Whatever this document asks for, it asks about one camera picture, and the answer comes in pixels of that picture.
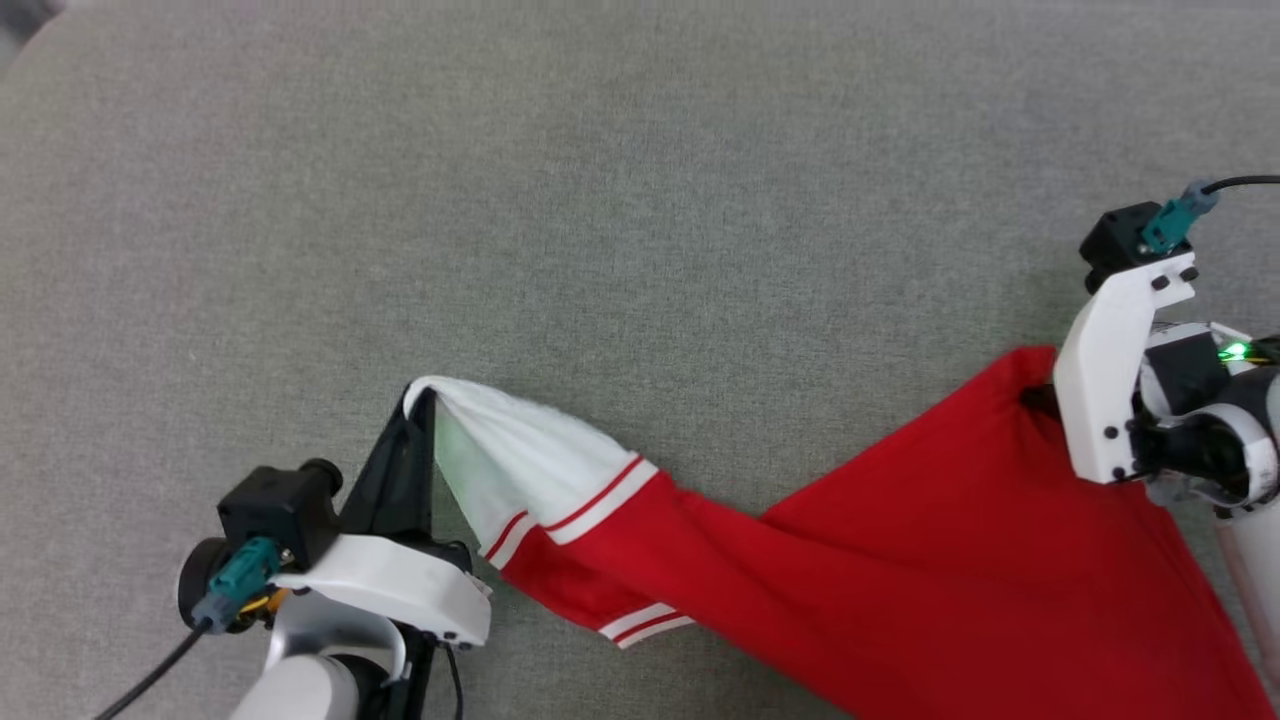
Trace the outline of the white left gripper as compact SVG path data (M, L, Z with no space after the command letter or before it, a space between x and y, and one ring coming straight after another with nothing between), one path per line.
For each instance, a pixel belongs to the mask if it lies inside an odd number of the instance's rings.
M388 539L415 538L416 548L435 543L435 419L430 387L415 400L415 420L397 401L342 509L346 534L308 570L283 570L271 583L315 591L449 644L483 647L492 629L486 585L443 559Z

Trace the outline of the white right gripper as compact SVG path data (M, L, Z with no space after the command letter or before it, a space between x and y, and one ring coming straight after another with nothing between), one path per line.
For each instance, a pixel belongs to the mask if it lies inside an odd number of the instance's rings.
M1071 324L1053 384L1020 392L1023 407L1061 418L1076 477L1106 486L1133 475L1126 427L1146 345L1160 309L1194 297L1183 273L1196 268L1185 252L1106 278Z

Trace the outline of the red and white garment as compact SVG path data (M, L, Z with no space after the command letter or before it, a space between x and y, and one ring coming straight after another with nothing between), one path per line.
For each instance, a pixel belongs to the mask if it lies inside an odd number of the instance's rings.
M1277 720L1174 520L1076 479L1018 348L754 518L585 421L435 395L435 459L480 555L627 648L708 628L859 720Z

